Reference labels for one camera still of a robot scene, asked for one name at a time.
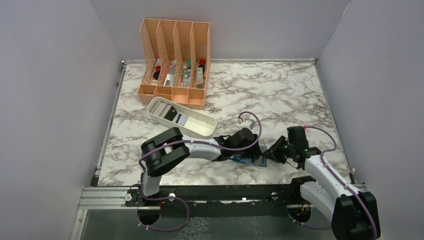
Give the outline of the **teal card holder wallet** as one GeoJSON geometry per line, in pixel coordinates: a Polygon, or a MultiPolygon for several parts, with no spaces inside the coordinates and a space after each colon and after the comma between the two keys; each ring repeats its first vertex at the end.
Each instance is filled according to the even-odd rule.
{"type": "Polygon", "coordinates": [[[266,167],[267,159],[263,156],[263,152],[267,150],[266,145],[256,144],[255,146],[245,150],[243,153],[234,154],[230,159],[236,163],[245,164],[254,167],[266,167]]]}

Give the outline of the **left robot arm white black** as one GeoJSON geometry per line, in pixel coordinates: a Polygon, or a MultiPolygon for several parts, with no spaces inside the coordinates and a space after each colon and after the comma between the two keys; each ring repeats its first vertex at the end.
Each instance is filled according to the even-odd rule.
{"type": "Polygon", "coordinates": [[[139,164],[143,169],[140,176],[141,189],[138,199],[144,205],[152,205],[160,191],[160,181],[185,159],[205,159],[210,162],[250,159],[262,156],[259,135],[246,127],[233,135],[220,135],[210,139],[194,138],[171,127],[145,141],[141,146],[139,164]]]}

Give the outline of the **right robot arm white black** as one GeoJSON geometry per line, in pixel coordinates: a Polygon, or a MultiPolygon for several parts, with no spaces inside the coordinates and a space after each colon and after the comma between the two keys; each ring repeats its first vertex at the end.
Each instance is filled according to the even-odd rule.
{"type": "Polygon", "coordinates": [[[284,164],[297,163],[307,176],[291,180],[289,199],[300,204],[311,203],[330,222],[338,240],[377,240],[381,236],[377,200],[345,180],[326,160],[327,150],[309,145],[307,126],[287,128],[287,137],[263,153],[267,159],[284,164]]]}

